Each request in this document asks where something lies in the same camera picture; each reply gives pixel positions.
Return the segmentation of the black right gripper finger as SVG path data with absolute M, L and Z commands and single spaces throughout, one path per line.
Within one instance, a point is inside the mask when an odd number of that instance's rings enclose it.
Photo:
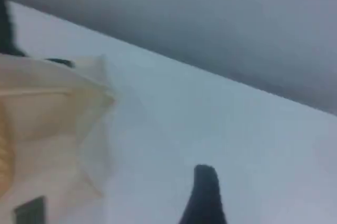
M 194 167 L 193 188 L 179 223 L 227 223 L 219 179 L 212 166 Z

